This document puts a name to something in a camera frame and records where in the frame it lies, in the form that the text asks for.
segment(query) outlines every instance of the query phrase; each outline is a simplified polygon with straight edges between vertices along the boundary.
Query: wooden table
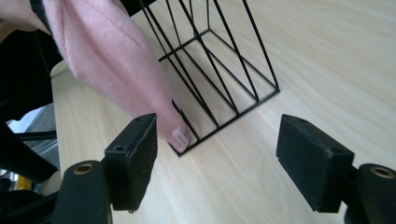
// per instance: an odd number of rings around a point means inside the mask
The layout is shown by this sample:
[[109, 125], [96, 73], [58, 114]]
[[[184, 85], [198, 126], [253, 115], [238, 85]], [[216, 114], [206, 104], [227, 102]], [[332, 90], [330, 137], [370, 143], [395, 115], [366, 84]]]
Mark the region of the wooden table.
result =
[[[355, 166], [396, 169], [396, 3], [248, 2], [281, 93], [181, 158], [160, 141], [140, 209], [114, 212], [115, 223], [343, 223], [344, 205], [340, 214], [312, 212], [277, 161], [282, 114], [311, 121], [354, 151]], [[52, 75], [62, 170], [101, 160], [131, 118], [64, 64]]]

